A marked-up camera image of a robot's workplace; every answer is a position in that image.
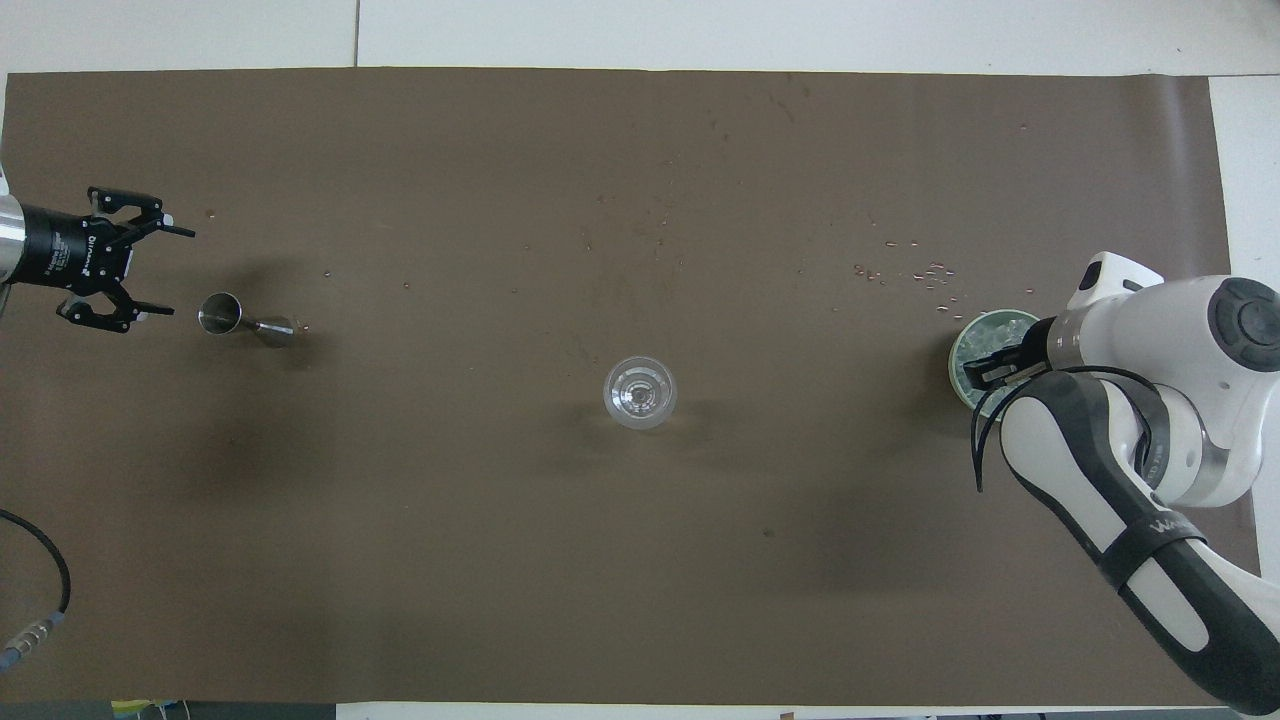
brown mat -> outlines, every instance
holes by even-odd
[[[998,452],[974,492],[945,368],[1098,250],[1228,269],[1202,78],[12,76],[4,167],[200,232],[127,283],[177,318],[0,323],[0,497],[76,583],[6,700],[1210,702]],[[220,290],[310,332],[206,337]],[[1194,520],[1256,569],[1248,516]],[[3,532],[17,629],[56,585]]]

